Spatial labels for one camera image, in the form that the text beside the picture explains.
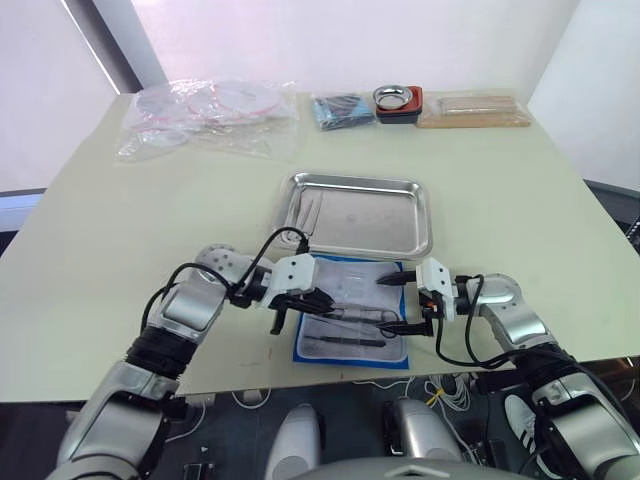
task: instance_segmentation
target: stainless steel tray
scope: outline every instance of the stainless steel tray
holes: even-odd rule
[[[275,228],[283,226],[304,231],[320,253],[416,260],[431,250],[427,196],[407,180],[298,173],[282,184]],[[295,250],[298,237],[276,243]]]

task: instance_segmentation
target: metal dish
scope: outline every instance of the metal dish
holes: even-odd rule
[[[373,91],[373,101],[383,110],[397,110],[407,105],[413,92],[401,85],[383,85]]]
[[[319,253],[416,260],[431,250],[425,191],[407,180],[298,173],[282,184],[274,228],[282,226],[304,231]],[[298,237],[276,243],[295,250]]]

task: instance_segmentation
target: white sneaker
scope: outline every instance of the white sneaker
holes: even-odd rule
[[[529,405],[525,403],[517,395],[509,395],[504,399],[504,410],[507,414],[507,420],[513,434],[520,440],[524,448],[533,453],[536,450],[535,441],[535,426],[536,426],[536,414],[529,408]],[[561,479],[562,477],[551,472],[549,468],[542,461],[542,457],[538,455],[536,458],[538,467],[542,470],[547,477],[552,479]]]

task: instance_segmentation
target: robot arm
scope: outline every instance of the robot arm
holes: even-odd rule
[[[151,473],[170,420],[180,410],[174,398],[178,377],[225,299],[241,308],[255,302],[277,310],[276,334],[287,308],[308,313],[332,309],[331,297],[314,287],[315,260],[309,254],[286,257],[275,265],[261,261],[241,284],[252,263],[248,257],[211,246],[195,262],[202,268],[193,268],[187,280],[166,292],[125,359],[111,368],[69,427],[49,480],[131,480]],[[233,292],[205,269],[221,275]]]
[[[588,371],[558,346],[544,322],[524,302],[515,280],[491,274],[459,276],[452,282],[447,268],[429,258],[415,275],[404,272],[379,283],[397,285],[414,278],[426,323],[453,321],[472,308],[473,315],[489,322],[497,342],[533,392],[541,419],[536,425],[537,444],[552,447],[551,455],[555,454],[565,475],[640,479],[640,438],[603,393],[606,387],[598,385],[597,378],[585,373]],[[411,333],[429,330],[416,328]]]

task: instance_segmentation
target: floor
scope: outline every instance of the floor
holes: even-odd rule
[[[594,192],[619,226],[622,229],[628,227],[629,212],[633,210],[626,208],[626,217],[616,218],[616,212],[620,211],[619,202],[612,206],[606,195]],[[14,236],[15,232],[0,232],[0,255]],[[488,439],[497,446],[496,452],[502,452],[496,459],[499,466],[517,470],[525,460],[526,452],[512,435],[502,404],[507,394],[523,393],[523,390],[517,385],[506,390],[498,388],[500,383],[517,383],[512,378],[505,379],[496,374],[482,377],[483,380],[487,378],[495,380],[489,382],[495,388],[485,387],[482,391],[494,393],[474,393],[469,411],[457,413],[447,410],[447,414],[472,447],[484,438],[489,418]],[[427,395],[423,384],[423,379],[416,379],[411,384],[409,396],[425,400]],[[215,464],[212,479],[261,480],[280,423],[287,412],[300,403],[312,404],[324,419],[326,445],[322,452],[323,463],[383,455],[381,412],[385,402],[403,394],[402,385],[387,390],[351,383],[290,388],[273,391],[269,402],[258,410],[243,410],[230,394],[219,394],[214,405],[207,409],[198,430],[166,446],[151,478],[179,480],[184,477],[184,465],[210,462]],[[630,406],[630,402],[640,407],[637,388],[625,405]],[[66,411],[74,407],[77,408],[69,405],[0,405],[0,480],[44,479],[55,465],[58,445],[68,425]],[[184,421],[174,424],[172,435],[188,431],[200,412],[198,408],[190,410]],[[640,409],[631,408],[630,412],[638,426]],[[539,472],[529,473],[544,478]]]

